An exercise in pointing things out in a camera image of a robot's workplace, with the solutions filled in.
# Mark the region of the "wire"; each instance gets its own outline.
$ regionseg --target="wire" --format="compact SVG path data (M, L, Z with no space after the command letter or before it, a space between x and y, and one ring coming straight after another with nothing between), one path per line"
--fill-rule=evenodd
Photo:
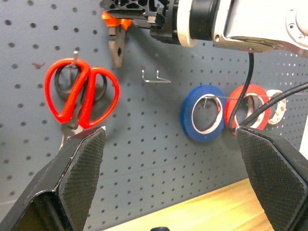
M250 84L250 81L251 81L251 78L252 78L252 74L254 72L254 66L255 66L255 57L254 57L254 54L253 53L249 53L249 71L248 71L248 75L247 75L247 79L246 79L246 82L244 84L244 87L243 87L243 90L242 90L242 93L231 113L231 116L230 116L230 119L229 119L229 122L228 122L228 129L231 131L231 132L234 132L235 131L235 128L232 127L232 123L233 123L233 120L235 118L235 115L237 113L237 111L239 110L239 107L240 105L242 104L243 102L243 99L246 95L246 92L247 92L247 89L249 87L249 84Z
M300 91L308 89L308 82L303 83L301 85L298 85L294 88L291 88L289 90L286 90L285 92L279 94L278 96L275 96L271 98L267 103L256 109L248 118L246 118L242 123L240 123L241 126L247 126L249 123L251 123L254 119L256 119L261 113L265 112L267 109L278 103L279 101L285 99L286 97L289 97L295 93L298 93Z

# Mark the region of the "red scissors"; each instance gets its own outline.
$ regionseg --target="red scissors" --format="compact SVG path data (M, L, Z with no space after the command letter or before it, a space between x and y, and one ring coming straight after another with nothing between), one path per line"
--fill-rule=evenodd
M51 79L55 71L57 71L59 68L63 68L64 66L71 65L72 63L74 63L77 67L81 68L81 71L72 87L71 92L69 93L69 96L66 100L62 112L58 112L51 99L51 92L50 92ZM112 81L113 86L115 88L115 96L108 110L98 119L90 121L90 115L95 94L96 76L98 74L106 76ZM53 65L51 65L51 67L46 73L45 84L44 84L44 91L47 104L51 110L51 113L56 118L56 120L59 121L59 123L61 124L69 123L75 116L74 114L75 104L77 102L78 95L81 92L86 80L88 80L87 93L81 108L78 124L84 129L94 127L103 122L115 109L120 97L120 85L116 77L110 71L102 67L93 67L91 69L90 65L81 59L74 60L74 58L65 58L58 60Z

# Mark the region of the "gray pegboard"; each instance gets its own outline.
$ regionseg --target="gray pegboard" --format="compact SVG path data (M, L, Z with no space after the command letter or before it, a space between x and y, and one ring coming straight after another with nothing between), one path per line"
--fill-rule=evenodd
M61 142L60 125L43 95L49 66L78 48L79 57L91 66L111 69L101 13L96 0L1 1L0 219ZM226 130L213 142L200 144L189 140L180 125L181 105L192 89L211 84L229 95L245 81L247 60L247 53L216 49L211 42L188 49L130 28L123 67L113 71L121 98L103 122L107 143L85 230L100 231L247 177L235 138ZM44 66L37 69L33 63ZM148 78L155 77L159 66L161 77L172 83L144 84L142 64ZM307 80L306 65L307 59L288 52L256 54L252 82L266 90L286 90ZM108 91L106 101L111 97ZM266 127L297 149L306 99L288 98L282 122ZM104 107L104 102L97 105L95 112ZM206 112L200 110L199 120L210 123L213 118Z

